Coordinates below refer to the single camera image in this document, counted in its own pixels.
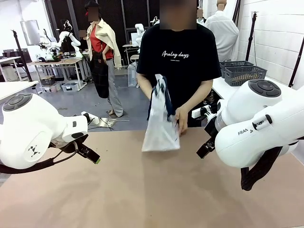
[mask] white plastic bag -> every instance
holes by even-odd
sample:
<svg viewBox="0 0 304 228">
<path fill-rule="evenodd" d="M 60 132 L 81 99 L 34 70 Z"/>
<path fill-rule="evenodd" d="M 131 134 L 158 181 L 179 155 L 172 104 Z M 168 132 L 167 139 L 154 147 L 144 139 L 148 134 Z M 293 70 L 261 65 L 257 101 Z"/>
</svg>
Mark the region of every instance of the white plastic bag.
<svg viewBox="0 0 304 228">
<path fill-rule="evenodd" d="M 166 97 L 167 104 L 171 104 L 171 101 L 166 81 L 162 75 L 155 76 L 158 83 L 151 96 L 149 122 L 142 151 L 178 150 L 180 148 L 178 124 L 174 115 L 168 115 L 167 108 L 171 107 L 167 107 Z"/>
</svg>

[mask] mannequin hand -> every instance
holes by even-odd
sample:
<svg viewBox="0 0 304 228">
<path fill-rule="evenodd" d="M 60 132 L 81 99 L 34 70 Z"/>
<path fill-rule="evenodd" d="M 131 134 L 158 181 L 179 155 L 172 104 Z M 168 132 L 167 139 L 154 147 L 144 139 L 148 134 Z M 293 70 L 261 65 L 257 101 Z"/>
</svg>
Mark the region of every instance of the mannequin hand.
<svg viewBox="0 0 304 228">
<path fill-rule="evenodd" d="M 180 135 L 186 132 L 188 128 L 188 112 L 189 110 L 185 106 L 181 106 L 178 109 L 176 109 L 175 120 L 179 120 L 180 122 L 179 124 Z"/>
<path fill-rule="evenodd" d="M 104 59 L 104 63 L 106 64 L 106 57 L 104 53 L 103 53 L 103 59 Z"/>
</svg>

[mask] black t-shirt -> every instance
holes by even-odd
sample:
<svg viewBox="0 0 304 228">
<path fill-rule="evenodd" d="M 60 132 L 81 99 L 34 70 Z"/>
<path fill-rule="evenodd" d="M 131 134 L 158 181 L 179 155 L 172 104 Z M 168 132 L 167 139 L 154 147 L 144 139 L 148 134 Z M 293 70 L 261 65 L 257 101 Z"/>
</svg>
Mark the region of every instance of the black t-shirt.
<svg viewBox="0 0 304 228">
<path fill-rule="evenodd" d="M 202 25 L 175 32 L 155 25 L 142 38 L 139 74 L 156 85 L 155 74 L 166 76 L 174 109 L 186 103 L 202 81 L 221 76 L 213 33 Z"/>
</svg>

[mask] mannequin with red shirt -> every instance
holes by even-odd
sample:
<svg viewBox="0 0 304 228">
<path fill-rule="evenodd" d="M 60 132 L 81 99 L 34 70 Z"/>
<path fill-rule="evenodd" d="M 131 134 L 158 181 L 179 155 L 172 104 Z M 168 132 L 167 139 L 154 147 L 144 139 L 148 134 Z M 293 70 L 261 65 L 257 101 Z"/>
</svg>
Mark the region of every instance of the mannequin with red shirt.
<svg viewBox="0 0 304 228">
<path fill-rule="evenodd" d="M 91 58 L 90 68 L 98 95 L 107 98 L 112 109 L 107 113 L 121 117 L 124 113 L 115 87 L 115 68 L 121 67 L 121 56 L 115 40 L 115 33 L 101 17 L 99 4 L 89 1 L 85 8 L 98 7 L 98 21 L 93 21 L 87 30 L 86 41 Z"/>
</svg>

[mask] red shirt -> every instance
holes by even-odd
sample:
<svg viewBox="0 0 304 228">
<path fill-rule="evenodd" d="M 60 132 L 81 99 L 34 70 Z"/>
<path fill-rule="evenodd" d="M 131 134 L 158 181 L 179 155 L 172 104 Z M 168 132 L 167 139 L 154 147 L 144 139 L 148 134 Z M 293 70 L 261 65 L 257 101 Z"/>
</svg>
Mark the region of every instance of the red shirt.
<svg viewBox="0 0 304 228">
<path fill-rule="evenodd" d="M 91 40 L 91 45 L 94 51 L 96 52 L 102 52 L 105 47 L 106 47 L 106 43 L 102 42 L 101 40 L 99 40 L 96 36 L 95 36 L 95 32 L 96 32 L 96 25 L 93 28 L 93 31 L 90 35 L 90 40 Z M 105 58 L 106 59 L 111 59 L 114 58 L 113 52 L 111 49 L 109 49 L 107 51 L 107 53 L 105 54 Z"/>
</svg>

